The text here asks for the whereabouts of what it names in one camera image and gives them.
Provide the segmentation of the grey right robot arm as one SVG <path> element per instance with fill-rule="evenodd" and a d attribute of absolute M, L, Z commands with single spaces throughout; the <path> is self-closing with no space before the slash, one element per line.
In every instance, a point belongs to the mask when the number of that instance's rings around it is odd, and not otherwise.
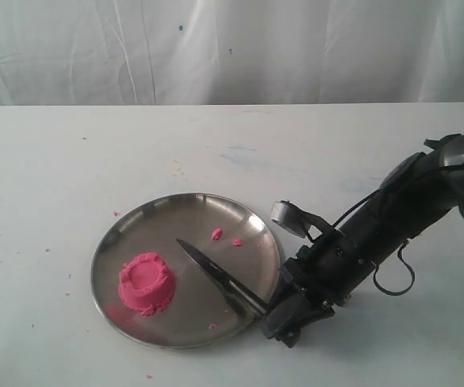
<path fill-rule="evenodd" d="M 400 163 L 378 189 L 335 223 L 288 201 L 275 202 L 273 222 L 306 238 L 280 268 L 281 281 L 268 303 L 261 329 L 267 339 L 294 347 L 301 330 L 334 315 L 382 262 L 400 255 L 425 229 L 458 208 L 464 219 L 464 135 L 427 139 L 429 153 Z"/>

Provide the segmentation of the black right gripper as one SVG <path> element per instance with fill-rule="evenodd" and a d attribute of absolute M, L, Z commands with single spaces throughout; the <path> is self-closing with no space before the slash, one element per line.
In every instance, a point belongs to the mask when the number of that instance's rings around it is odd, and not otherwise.
<path fill-rule="evenodd" d="M 280 268 L 280 296 L 261 321 L 267 339 L 294 347 L 301 330 L 332 317 L 395 250 L 429 225 L 429 206 L 406 193 L 372 193 L 347 210 L 348 219 L 331 224 L 332 232 L 303 246 Z"/>

